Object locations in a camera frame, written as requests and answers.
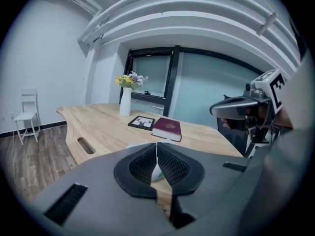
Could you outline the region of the yellow and purple flower bouquet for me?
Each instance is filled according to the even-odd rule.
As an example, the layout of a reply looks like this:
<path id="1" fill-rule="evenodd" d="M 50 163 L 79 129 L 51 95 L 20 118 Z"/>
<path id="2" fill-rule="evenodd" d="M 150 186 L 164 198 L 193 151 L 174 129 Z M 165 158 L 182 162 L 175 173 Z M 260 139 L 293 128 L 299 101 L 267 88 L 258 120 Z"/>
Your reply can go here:
<path id="1" fill-rule="evenodd" d="M 140 88 L 145 81 L 148 80 L 148 77 L 138 75 L 135 72 L 131 72 L 128 75 L 122 75 L 115 78 L 115 84 L 121 86 L 122 88 L 129 88 L 136 90 Z"/>

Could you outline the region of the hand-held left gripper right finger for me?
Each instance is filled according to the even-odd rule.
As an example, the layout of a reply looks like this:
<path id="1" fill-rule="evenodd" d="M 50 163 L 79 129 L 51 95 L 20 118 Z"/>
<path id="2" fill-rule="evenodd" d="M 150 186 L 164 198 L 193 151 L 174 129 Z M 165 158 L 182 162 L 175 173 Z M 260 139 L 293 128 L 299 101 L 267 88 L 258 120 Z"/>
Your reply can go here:
<path id="1" fill-rule="evenodd" d="M 172 187 L 171 223 L 179 230 L 237 230 L 266 155 L 243 158 L 158 143 L 158 164 Z"/>

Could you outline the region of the black window frame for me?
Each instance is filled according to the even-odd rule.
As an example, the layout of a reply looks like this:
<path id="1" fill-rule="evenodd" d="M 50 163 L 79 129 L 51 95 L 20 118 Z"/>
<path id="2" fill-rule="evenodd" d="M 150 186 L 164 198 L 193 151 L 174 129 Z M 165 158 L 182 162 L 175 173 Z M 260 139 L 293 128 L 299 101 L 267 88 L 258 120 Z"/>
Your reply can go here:
<path id="1" fill-rule="evenodd" d="M 172 96 L 174 95 L 174 88 L 176 82 L 176 76 L 179 75 L 179 60 L 180 53 L 190 53 L 190 54 L 198 54 L 210 56 L 218 59 L 222 59 L 237 65 L 240 65 L 252 72 L 255 72 L 258 75 L 263 74 L 263 72 L 254 66 L 241 61 L 239 59 L 230 57 L 228 55 L 220 54 L 218 52 L 196 49 L 196 48 L 188 48 L 181 47 L 176 45 L 174 47 L 157 47 L 157 48 L 144 48 L 138 50 L 129 50 L 128 57 L 125 64 L 124 74 L 129 74 L 132 71 L 133 67 L 133 59 L 146 57 L 146 56 L 167 56 L 170 57 L 169 67 L 166 72 L 166 89 L 164 90 L 163 96 L 153 96 L 148 93 L 132 93 L 131 98 L 136 100 L 142 100 L 150 103 L 155 103 L 164 106 L 163 108 L 163 116 L 170 116 L 170 107 L 172 102 Z"/>

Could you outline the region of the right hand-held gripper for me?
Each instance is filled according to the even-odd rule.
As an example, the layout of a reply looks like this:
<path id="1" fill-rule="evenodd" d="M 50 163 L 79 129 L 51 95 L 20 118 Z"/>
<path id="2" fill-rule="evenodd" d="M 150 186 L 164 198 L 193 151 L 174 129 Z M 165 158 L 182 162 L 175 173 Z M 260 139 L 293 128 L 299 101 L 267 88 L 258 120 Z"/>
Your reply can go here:
<path id="1" fill-rule="evenodd" d="M 249 84 L 243 96 L 220 101 L 210 107 L 210 114 L 217 118 L 245 119 L 245 128 L 254 144 L 263 143 L 266 134 L 273 129 L 277 113 L 283 105 L 279 92 L 285 86 L 285 79 L 279 70 L 270 70 Z M 254 107 L 253 113 L 247 110 Z"/>

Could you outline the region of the black deer picture frame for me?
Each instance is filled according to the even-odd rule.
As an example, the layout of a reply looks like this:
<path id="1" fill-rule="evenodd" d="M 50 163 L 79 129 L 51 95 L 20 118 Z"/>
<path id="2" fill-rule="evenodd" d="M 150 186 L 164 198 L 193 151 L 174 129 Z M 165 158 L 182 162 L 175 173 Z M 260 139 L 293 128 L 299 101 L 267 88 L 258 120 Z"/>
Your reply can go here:
<path id="1" fill-rule="evenodd" d="M 151 131 L 154 123 L 155 123 L 154 118 L 137 116 L 136 118 L 134 118 L 132 121 L 128 123 L 128 126 Z"/>

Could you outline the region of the maroon hardcover book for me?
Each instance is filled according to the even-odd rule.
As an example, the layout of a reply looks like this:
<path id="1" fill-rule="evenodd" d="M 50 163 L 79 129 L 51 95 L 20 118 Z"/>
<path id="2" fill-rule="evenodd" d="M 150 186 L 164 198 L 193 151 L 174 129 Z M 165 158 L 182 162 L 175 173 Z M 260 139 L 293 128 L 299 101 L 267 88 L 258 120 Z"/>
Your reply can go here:
<path id="1" fill-rule="evenodd" d="M 180 122 L 167 118 L 159 118 L 153 125 L 152 135 L 180 142 L 182 139 Z"/>

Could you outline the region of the white ceramic vase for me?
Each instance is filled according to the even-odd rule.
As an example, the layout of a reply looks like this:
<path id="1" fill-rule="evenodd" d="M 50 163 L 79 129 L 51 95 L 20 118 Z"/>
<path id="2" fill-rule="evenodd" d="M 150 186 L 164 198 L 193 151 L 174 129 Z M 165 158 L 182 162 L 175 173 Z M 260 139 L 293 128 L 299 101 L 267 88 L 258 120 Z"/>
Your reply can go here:
<path id="1" fill-rule="evenodd" d="M 123 88 L 123 95 L 120 101 L 120 116 L 130 116 L 131 110 L 131 88 Z"/>

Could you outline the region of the white wooden chair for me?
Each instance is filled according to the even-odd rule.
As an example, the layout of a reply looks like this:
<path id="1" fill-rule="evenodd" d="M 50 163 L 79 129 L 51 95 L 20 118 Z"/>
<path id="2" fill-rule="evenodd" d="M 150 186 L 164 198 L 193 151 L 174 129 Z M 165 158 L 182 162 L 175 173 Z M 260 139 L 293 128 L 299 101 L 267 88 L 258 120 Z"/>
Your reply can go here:
<path id="1" fill-rule="evenodd" d="M 21 104 L 22 112 L 15 118 L 13 118 L 16 124 L 17 135 L 24 145 L 24 138 L 34 136 L 35 141 L 38 143 L 38 137 L 41 131 L 39 123 L 39 114 L 37 107 L 37 91 L 36 88 L 21 88 Z M 28 132 L 28 128 L 25 128 L 23 134 L 20 133 L 18 122 L 29 122 L 31 124 L 32 133 Z"/>

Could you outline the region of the white ceiling pipes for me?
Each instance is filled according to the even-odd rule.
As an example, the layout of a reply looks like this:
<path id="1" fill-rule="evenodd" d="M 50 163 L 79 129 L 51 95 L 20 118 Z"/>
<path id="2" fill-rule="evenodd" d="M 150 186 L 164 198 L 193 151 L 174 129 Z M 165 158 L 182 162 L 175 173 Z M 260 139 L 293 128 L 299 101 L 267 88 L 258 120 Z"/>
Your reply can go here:
<path id="1" fill-rule="evenodd" d="M 287 78 L 300 65 L 291 16 L 280 0 L 120 0 L 103 9 L 95 0 L 71 0 L 92 19 L 81 44 L 174 46 L 239 59 Z"/>

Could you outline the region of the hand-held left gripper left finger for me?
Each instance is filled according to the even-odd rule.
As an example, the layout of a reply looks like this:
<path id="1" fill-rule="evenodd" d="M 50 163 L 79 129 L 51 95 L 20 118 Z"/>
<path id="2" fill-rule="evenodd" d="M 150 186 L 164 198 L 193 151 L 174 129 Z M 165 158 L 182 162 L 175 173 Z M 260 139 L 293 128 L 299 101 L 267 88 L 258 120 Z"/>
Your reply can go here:
<path id="1" fill-rule="evenodd" d="M 172 224 L 155 199 L 135 198 L 116 182 L 123 158 L 155 144 L 129 147 L 80 164 L 40 192 L 32 216 L 50 235 L 166 235 Z"/>

